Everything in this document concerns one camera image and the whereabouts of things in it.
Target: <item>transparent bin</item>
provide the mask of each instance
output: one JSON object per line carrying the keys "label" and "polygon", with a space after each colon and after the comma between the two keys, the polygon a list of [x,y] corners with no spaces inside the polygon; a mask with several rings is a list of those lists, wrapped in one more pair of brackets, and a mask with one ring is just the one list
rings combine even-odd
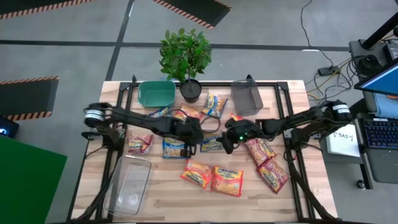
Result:
{"label": "transparent bin", "polygon": [[151,167],[140,157],[120,157],[105,195],[104,209],[118,217],[137,215]]}
{"label": "transparent bin", "polygon": [[231,96],[238,116],[257,114],[264,106],[256,82],[250,75],[245,80],[232,82]]}

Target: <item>instant ramen packet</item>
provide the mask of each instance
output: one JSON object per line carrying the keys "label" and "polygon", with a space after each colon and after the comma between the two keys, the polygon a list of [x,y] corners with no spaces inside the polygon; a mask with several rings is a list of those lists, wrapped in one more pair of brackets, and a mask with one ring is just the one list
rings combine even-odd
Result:
{"label": "instant ramen packet", "polygon": [[261,164],[257,172],[275,193],[278,193],[289,179],[289,175],[273,159]]}
{"label": "instant ramen packet", "polygon": [[163,139],[163,158],[165,159],[186,159],[181,156],[181,151],[184,150],[184,142],[172,139]]}
{"label": "instant ramen packet", "polygon": [[231,115],[229,116],[229,118],[233,118],[235,121],[240,121],[240,120],[243,119],[241,116],[237,116],[237,115],[232,114],[232,113],[231,113]]}
{"label": "instant ramen packet", "polygon": [[214,166],[211,189],[223,194],[242,196],[243,171],[227,170]]}
{"label": "instant ramen packet", "polygon": [[[197,112],[195,109],[193,109],[193,108],[191,108],[191,107],[189,107],[189,106],[187,106],[187,105],[185,105],[183,103],[181,104],[180,110],[186,112],[186,114],[188,116],[191,116],[191,117],[194,117],[194,118],[200,119],[202,117],[200,112]],[[185,121],[187,117],[185,116],[185,114],[182,111],[177,111],[175,113],[174,117]]]}
{"label": "instant ramen packet", "polygon": [[187,160],[185,172],[180,177],[206,189],[206,186],[211,181],[211,167],[199,162]]}
{"label": "instant ramen packet", "polygon": [[276,156],[265,139],[250,139],[245,142],[257,166]]}
{"label": "instant ramen packet", "polygon": [[221,133],[219,134],[205,134],[205,138],[203,143],[200,145],[201,152],[208,152],[213,150],[224,149],[223,143],[218,142],[216,139],[222,137]]}
{"label": "instant ramen packet", "polygon": [[169,106],[165,106],[165,107],[149,114],[149,116],[151,116],[153,118],[159,118],[162,116],[170,116],[170,108],[169,108]]}
{"label": "instant ramen packet", "polygon": [[209,93],[206,98],[205,108],[201,112],[221,118],[227,101],[228,99],[224,99]]}
{"label": "instant ramen packet", "polygon": [[152,146],[153,134],[135,136],[129,140],[129,153],[147,154]]}

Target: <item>wooden tabletop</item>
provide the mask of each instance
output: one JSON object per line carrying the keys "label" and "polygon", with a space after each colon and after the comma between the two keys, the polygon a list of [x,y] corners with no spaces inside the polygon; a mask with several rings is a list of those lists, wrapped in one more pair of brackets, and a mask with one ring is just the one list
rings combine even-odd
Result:
{"label": "wooden tabletop", "polygon": [[[285,81],[289,84],[290,97],[294,113],[305,111],[309,108],[305,86],[303,81]],[[120,82],[104,82],[100,102],[116,104]],[[133,91],[131,110],[149,114],[156,109],[149,110],[142,107],[137,101],[137,89]],[[258,114],[244,117],[245,119],[279,118],[274,89],[271,87],[259,87],[264,107]],[[203,87],[199,100],[189,104],[197,111],[203,109],[207,93],[229,98],[224,113],[221,117],[222,129],[229,115],[234,113],[234,104],[230,97],[228,87]],[[284,111],[287,114],[285,97],[282,94]],[[175,108],[179,108],[184,100],[176,91]],[[202,126],[203,129],[215,127],[210,119]],[[149,130],[129,126],[127,129],[126,145],[124,153],[128,154],[128,138],[139,134],[151,134]],[[192,157],[211,166],[218,165],[226,169],[243,170],[243,190],[241,197],[232,197],[217,192],[211,192],[187,182],[180,178],[185,167],[183,159],[162,158],[162,138],[154,136],[152,149],[145,159],[152,163],[146,192],[139,213],[129,218],[114,217],[114,222],[278,222],[296,221],[295,205],[290,180],[286,182],[282,190],[275,194],[259,177],[256,172],[256,164],[251,158],[246,146],[241,144],[234,152],[227,155],[224,151],[197,152]],[[318,146],[317,141],[310,141]],[[269,143],[277,154],[275,160],[287,172],[287,163],[283,159],[284,143],[282,136],[276,137]],[[88,146],[88,153],[101,146],[101,140],[92,141]],[[335,203],[331,193],[322,153],[314,148],[303,149],[303,158],[308,175],[310,189],[315,194],[326,210],[337,216]],[[85,161],[81,174],[80,185],[76,196],[72,217],[78,217],[98,193],[104,169],[106,150],[100,150]],[[302,191],[300,190],[302,208],[307,217],[307,210]]]}

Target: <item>gray concrete floor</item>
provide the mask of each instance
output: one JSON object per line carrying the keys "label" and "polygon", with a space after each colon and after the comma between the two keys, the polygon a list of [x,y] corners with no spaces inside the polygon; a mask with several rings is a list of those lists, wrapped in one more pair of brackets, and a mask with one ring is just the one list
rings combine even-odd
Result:
{"label": "gray concrete floor", "polygon": [[[206,30],[150,0],[135,0],[125,42],[159,42],[166,29],[203,30],[214,44],[307,45],[300,27],[300,9],[307,0],[223,0],[233,10]],[[128,0],[98,0],[79,6],[0,21],[0,40],[110,41],[118,38]],[[314,0],[304,12],[304,26],[313,45],[347,47],[350,40],[366,38],[396,13],[394,0]],[[52,117],[19,122],[18,140],[67,155],[47,222],[65,220],[75,188],[86,141],[80,133],[83,108],[98,100],[114,47],[0,45],[0,81],[59,75]],[[335,64],[348,52],[325,52]],[[159,51],[122,48],[113,80],[161,80]],[[328,66],[320,52],[297,50],[215,49],[213,63],[200,80],[236,80],[250,73],[255,79],[305,80]],[[326,78],[319,78],[321,83]],[[336,83],[336,77],[327,85]],[[313,83],[307,89],[314,88]],[[328,91],[329,95],[337,90]],[[362,97],[351,90],[332,99],[352,105]],[[358,165],[326,163],[339,217],[344,220],[395,223],[398,185],[374,183],[359,190]]]}

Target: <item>black keyboard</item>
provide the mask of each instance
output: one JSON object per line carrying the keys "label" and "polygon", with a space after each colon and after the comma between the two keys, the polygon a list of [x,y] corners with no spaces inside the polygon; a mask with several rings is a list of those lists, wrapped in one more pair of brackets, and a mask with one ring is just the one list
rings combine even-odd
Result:
{"label": "black keyboard", "polygon": [[369,148],[398,150],[398,121],[364,119],[363,127]]}

